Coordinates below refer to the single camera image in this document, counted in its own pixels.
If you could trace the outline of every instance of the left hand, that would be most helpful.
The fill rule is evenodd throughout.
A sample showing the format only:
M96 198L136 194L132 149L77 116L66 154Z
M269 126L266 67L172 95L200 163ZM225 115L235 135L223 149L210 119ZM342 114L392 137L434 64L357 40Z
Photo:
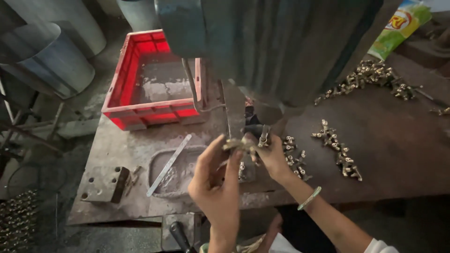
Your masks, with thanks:
M226 166L219 165L228 154L222 150L225 136L215 139L198 157L188 191L211 223L209 252L231 252L239 230L239 164L242 151L234 151Z

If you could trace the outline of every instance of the bangle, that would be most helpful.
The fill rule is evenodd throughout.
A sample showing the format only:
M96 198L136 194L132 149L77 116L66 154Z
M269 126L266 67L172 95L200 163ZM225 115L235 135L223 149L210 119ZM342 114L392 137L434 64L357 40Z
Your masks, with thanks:
M303 204L301 204L301 205L299 205L298 206L298 208L297 208L297 210L298 211L300 211L300 210L302 210L303 208L305 208L308 204L309 204L309 202L311 202L318 194L319 194L319 192L322 190L322 187L317 187L315 190L314 190L314 192L311 194L311 196L305 201L305 202L303 202Z

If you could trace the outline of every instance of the green packet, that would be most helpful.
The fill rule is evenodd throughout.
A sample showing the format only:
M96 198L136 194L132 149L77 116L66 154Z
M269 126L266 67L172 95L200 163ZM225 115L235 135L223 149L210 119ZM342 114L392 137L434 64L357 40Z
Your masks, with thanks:
M385 60L398 45L430 19L430 7L422 1L404 0L370 47L368 53Z

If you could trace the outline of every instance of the white sleeve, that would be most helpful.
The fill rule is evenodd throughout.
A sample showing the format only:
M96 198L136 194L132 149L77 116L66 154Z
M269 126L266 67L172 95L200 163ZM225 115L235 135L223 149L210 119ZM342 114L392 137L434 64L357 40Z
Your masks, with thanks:
M388 246L383 241L378 241L373 238L364 253L398 253L398 251L394 247Z

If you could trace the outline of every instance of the workbench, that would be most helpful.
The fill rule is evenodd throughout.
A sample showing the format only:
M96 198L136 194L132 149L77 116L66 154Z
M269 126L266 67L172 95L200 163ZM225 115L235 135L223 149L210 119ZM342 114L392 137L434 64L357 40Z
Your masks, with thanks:
M450 98L448 80L395 54L387 63L409 85L424 85L423 90L431 95L443 100ZM223 103L219 85L212 87L210 97L216 99L210 101L211 106ZM67 223L125 221L199 212L188 196L179 199L146 196L149 160L158 150L176 148L187 134L192 134L188 145L208 145L221 133L237 134L244 123L244 98L236 92L235 87L224 83L223 96L228 111L217 109L201 124L174 123L128 132L102 115L85 169L141 165L144 171L119 204L82 202L79 189ZM330 203L450 193L450 121L430 113L432 106L419 96L402 101L387 88L367 85L363 90L323 101L318 106L311 102L311 106L301 116L291 118L285 128L285 134L295 137L298 148L306 151L304 169L313 176L307 183L312 187L321 186L320 195ZM322 119L337 129L339 141L350 148L348 155L358 166L362 182L343 177L336 166L336 153L311 138L311 133L321 129ZM242 183L240 191L241 209L295 203L263 168L257 168L256 180Z

